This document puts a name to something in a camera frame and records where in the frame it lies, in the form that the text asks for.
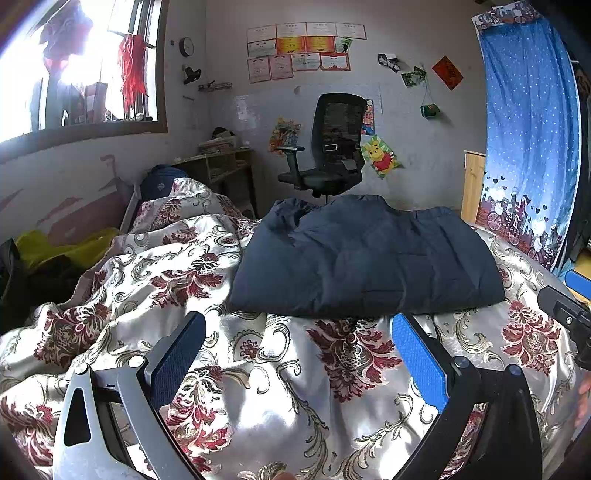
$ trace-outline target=floral bedspread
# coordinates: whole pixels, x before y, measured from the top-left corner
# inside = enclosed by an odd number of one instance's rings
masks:
[[[229,311],[232,279],[256,225],[204,185],[176,180],[169,197],[144,203],[132,232],[113,240],[69,302],[40,306],[30,326],[0,338],[0,417],[44,476],[51,477],[74,367],[122,365],[191,310],[205,315],[208,336],[162,412],[204,475],[270,480],[287,469],[302,480],[360,480],[397,473],[437,411],[411,381],[389,318]],[[549,476],[574,431],[581,373],[566,331],[538,311],[536,295],[546,284],[566,289],[516,249],[478,233],[496,259],[506,300],[417,320],[477,367],[523,367]],[[444,478],[462,467],[482,417],[477,406]],[[121,427],[136,443],[123,417]]]

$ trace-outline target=window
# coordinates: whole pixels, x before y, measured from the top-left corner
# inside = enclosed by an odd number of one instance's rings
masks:
[[[85,138],[165,131],[163,5],[56,0],[36,27],[14,39],[0,57],[0,160],[6,150],[18,155]],[[124,43],[130,54],[121,54]],[[133,60],[142,56],[137,68]],[[126,99],[122,71],[131,85]],[[138,93],[142,83],[145,95]],[[18,142],[23,135],[28,145]]]

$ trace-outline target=winnie the pooh poster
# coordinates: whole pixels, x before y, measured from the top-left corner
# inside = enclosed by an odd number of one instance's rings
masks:
[[[361,153],[382,179],[390,170],[401,165],[392,149],[377,135],[361,136]]]

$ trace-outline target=red certificate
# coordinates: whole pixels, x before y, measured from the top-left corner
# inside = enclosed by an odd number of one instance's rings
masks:
[[[334,37],[306,37],[306,52],[335,51]]]
[[[277,39],[277,54],[304,53],[306,51],[305,37],[285,37]]]

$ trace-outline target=wheelchair armrest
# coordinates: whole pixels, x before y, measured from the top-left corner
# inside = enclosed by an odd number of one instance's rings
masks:
[[[290,168],[291,182],[296,190],[305,190],[304,180],[301,178],[300,169],[297,166],[297,153],[304,151],[304,147],[277,147],[287,157],[287,165]]]

